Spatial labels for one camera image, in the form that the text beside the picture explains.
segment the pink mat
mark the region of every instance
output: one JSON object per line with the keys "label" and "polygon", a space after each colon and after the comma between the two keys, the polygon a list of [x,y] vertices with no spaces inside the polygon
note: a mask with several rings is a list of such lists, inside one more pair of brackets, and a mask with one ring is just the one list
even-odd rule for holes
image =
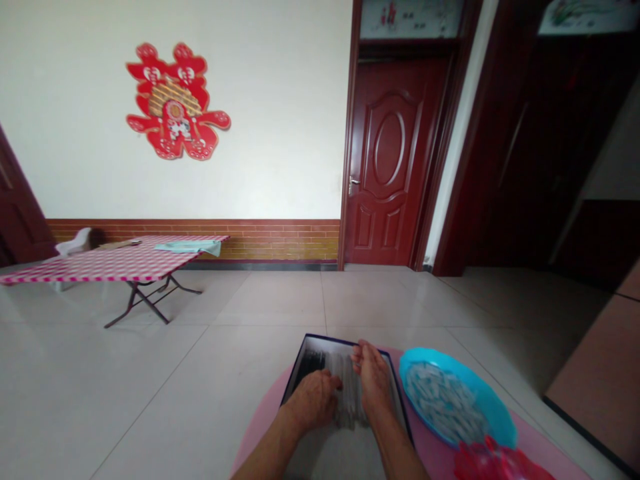
{"label": "pink mat", "polygon": [[[389,352],[396,370],[396,376],[400,378],[398,365],[400,365],[400,356],[402,356],[403,352],[396,349],[381,348]],[[289,376],[291,375],[291,368],[293,368],[293,366],[284,371],[278,380],[275,381],[253,414],[251,423],[245,432],[245,436],[242,438],[240,448],[235,457],[235,462],[231,470],[232,475],[253,451],[275,418],[278,408],[280,408],[280,402],[282,401]],[[401,395],[405,404],[416,452],[418,456],[420,456],[420,460],[424,463],[429,475],[433,480],[455,480],[453,474],[453,457],[455,450],[448,447],[430,432],[413,411],[404,391],[401,392]],[[518,429],[518,448],[520,448],[532,462],[542,466],[542,468],[552,474],[556,480],[589,480],[589,476],[583,472],[580,467],[558,450],[558,448],[547,440],[544,435],[539,433],[538,430],[534,429],[514,412],[511,412],[511,416]]]}

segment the brick wall panel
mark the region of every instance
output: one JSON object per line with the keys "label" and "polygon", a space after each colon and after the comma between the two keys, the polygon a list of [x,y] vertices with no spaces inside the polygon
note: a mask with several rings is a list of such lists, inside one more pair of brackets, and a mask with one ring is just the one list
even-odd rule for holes
{"label": "brick wall panel", "polygon": [[[225,219],[48,219],[56,242],[74,238],[84,227],[101,243],[143,235],[230,235],[222,244],[223,260],[335,261],[340,220]],[[209,254],[200,259],[212,260]]]}

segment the light blue cloth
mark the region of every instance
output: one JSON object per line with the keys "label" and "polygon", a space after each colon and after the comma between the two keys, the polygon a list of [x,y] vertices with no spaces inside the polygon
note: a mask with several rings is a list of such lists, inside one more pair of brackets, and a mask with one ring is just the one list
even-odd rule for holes
{"label": "light blue cloth", "polygon": [[194,253],[205,251],[214,257],[220,256],[221,242],[219,240],[195,240],[182,242],[159,243],[156,250],[168,250],[176,253]]}

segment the folding table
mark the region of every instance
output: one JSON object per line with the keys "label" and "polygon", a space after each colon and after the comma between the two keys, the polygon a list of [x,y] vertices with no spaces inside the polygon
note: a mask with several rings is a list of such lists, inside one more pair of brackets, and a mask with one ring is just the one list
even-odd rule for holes
{"label": "folding table", "polygon": [[[228,238],[228,235],[149,235],[136,237],[132,240],[141,240],[142,243],[113,250],[91,250],[67,258],[58,258],[36,267],[2,275],[0,276],[0,284],[12,285],[15,283],[55,281],[124,281],[131,287],[127,309],[118,318],[106,324],[105,328],[109,328],[122,320],[140,302],[146,303],[163,322],[169,323],[169,320],[158,310],[155,304],[176,289],[195,293],[196,295],[202,293],[201,291],[184,288],[173,277],[174,271],[200,256],[200,252],[174,253],[166,250],[154,250],[154,247],[159,243],[173,241],[225,241]],[[148,295],[145,295],[139,288],[163,279],[166,279],[164,284]],[[175,284],[174,288],[154,302],[149,300],[149,297],[154,293],[164,292],[170,281]],[[140,300],[134,302],[136,295],[140,296]]]}

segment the painting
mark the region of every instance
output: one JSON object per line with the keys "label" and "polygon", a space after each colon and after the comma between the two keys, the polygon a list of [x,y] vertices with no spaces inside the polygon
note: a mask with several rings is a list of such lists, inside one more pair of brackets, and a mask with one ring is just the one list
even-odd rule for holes
{"label": "painting", "polygon": [[547,7],[540,35],[590,35],[635,30],[639,0],[554,0]]}
{"label": "painting", "polygon": [[463,0],[363,0],[360,38],[455,38],[463,4]]}
{"label": "painting", "polygon": [[186,151],[193,159],[210,159],[218,144],[213,128],[226,130],[231,119],[222,110],[208,110],[207,62],[184,43],[175,46],[174,63],[160,60],[148,43],[136,54],[140,62],[128,63],[127,70],[138,81],[135,101],[144,116],[128,115],[129,126],[146,134],[160,158],[174,160]]}

